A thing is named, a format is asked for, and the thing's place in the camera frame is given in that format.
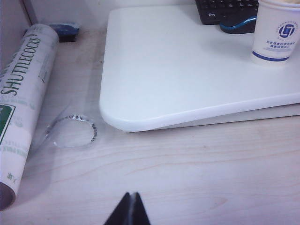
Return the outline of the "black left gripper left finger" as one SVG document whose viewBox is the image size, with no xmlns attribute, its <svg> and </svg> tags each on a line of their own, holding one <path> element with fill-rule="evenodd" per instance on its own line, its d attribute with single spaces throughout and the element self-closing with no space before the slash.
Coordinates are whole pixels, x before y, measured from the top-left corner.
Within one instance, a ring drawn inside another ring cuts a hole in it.
<svg viewBox="0 0 300 225">
<path fill-rule="evenodd" d="M 128 217 L 130 201 L 130 193 L 126 192 L 116 208 L 110 214 L 109 218 L 106 220 L 105 225 L 124 225 Z"/>
</svg>

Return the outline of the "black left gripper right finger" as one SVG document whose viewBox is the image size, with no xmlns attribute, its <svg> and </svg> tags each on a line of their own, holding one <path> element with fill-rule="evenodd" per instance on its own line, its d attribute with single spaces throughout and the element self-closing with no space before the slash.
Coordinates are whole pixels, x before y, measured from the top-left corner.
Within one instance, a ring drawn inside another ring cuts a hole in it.
<svg viewBox="0 0 300 225">
<path fill-rule="evenodd" d="M 146 209 L 144 207 L 142 198 L 138 192 L 133 195 L 133 211 L 132 211 L 132 224 L 133 225 L 150 225 Z"/>
</svg>

